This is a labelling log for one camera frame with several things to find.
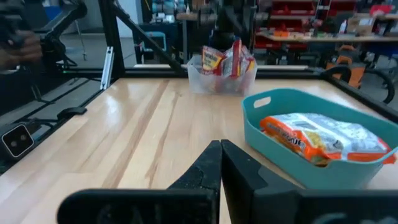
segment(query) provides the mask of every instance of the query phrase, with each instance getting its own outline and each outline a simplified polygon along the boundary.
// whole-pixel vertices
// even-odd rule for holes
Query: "wooden table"
[[[253,93],[285,87],[375,114],[324,81],[258,80]],[[55,223],[60,202],[81,189],[165,189],[213,139],[230,139],[290,179],[245,144],[241,100],[195,95],[186,79],[118,80],[0,176],[0,223]],[[383,167],[369,188],[396,189],[397,166]],[[230,223],[225,201],[222,193],[222,224]]]
[[[267,32],[258,32],[256,35],[261,35],[273,41],[281,41],[281,42],[357,42],[357,43],[365,43],[365,42],[398,42],[398,37],[375,37],[375,36],[366,36],[366,37],[309,37],[309,38],[296,38],[296,37],[276,37],[274,35],[270,35]]]

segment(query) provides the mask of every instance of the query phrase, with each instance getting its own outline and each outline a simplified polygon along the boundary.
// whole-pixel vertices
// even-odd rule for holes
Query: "floor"
[[[84,35],[83,43],[86,48],[86,60],[83,58],[83,50],[81,40],[77,35],[64,35],[62,37],[62,42],[68,48],[68,56],[74,60],[80,67],[83,68],[99,68],[103,67],[106,41],[104,35]],[[136,56],[134,53],[134,44],[132,39],[121,39],[124,63],[126,67],[133,67],[136,63]],[[395,66],[394,63],[390,63],[386,58],[381,58],[378,67],[388,67]],[[88,99],[91,95],[95,94],[100,89],[100,83],[92,80],[87,80],[85,78],[80,78],[77,80],[70,80],[59,88],[46,94],[44,100],[52,100],[57,96],[65,93],[66,91],[81,85],[67,96],[64,96],[53,105],[46,107],[45,109],[39,111],[38,113],[31,116],[31,118],[42,118],[42,119],[55,119],[57,114],[65,108],[78,106]],[[382,100],[387,96],[387,91],[382,87],[382,80],[371,74],[365,74],[363,78],[363,84],[361,91],[369,95],[371,98]],[[21,116],[29,113],[30,111],[42,106],[42,103],[31,102],[24,105],[14,111],[0,117],[0,125],[10,123],[19,119]],[[398,90],[396,97],[392,102],[389,103],[391,108],[398,110]]]

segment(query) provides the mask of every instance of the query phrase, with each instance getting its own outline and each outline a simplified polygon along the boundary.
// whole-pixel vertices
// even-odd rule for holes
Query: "metal rod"
[[[114,67],[112,69],[112,74],[114,78],[118,78],[124,75],[124,70],[126,68],[123,62],[118,22],[114,10],[112,10],[114,4],[113,1],[110,0],[98,0],[98,3],[104,26],[106,45],[114,48]]]
[[[112,4],[111,8],[115,15],[133,31],[134,35],[138,35],[141,38],[145,45],[149,46],[160,58],[165,60],[170,67],[177,73],[177,75],[183,75],[185,72],[181,68],[181,64],[179,64],[176,60],[174,60],[171,56],[167,55],[157,44],[148,37],[145,32],[137,26],[131,19],[130,16],[123,11],[120,7],[117,7],[115,4]]]

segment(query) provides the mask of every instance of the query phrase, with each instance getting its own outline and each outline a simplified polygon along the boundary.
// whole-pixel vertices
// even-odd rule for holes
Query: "red storage bin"
[[[282,31],[296,31],[301,32],[303,30],[303,24],[300,19],[271,19],[268,22],[268,28],[273,30],[282,30]]]
[[[294,43],[294,42],[292,42],[292,43],[286,44],[286,48],[287,49],[294,50],[294,51],[296,51],[296,50],[307,51],[307,47],[308,47],[308,45],[307,44],[303,44],[303,43]]]
[[[255,49],[280,49],[282,43],[273,41],[262,35],[256,35],[256,41],[254,43]]]
[[[312,2],[273,2],[272,15],[312,16],[315,15],[315,6]]]
[[[354,11],[355,2],[343,2],[343,1],[332,1],[330,4],[330,10],[328,16],[335,16],[341,11]]]

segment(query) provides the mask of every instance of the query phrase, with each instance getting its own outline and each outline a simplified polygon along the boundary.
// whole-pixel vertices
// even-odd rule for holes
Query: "tray handle cutout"
[[[259,99],[259,100],[256,100],[256,101],[253,103],[253,107],[254,107],[255,109],[256,109],[256,108],[260,108],[260,107],[262,107],[262,106],[268,105],[270,102],[271,102],[271,97],[270,97],[270,96],[267,96],[267,97],[265,97],[265,98],[261,98],[261,99]]]

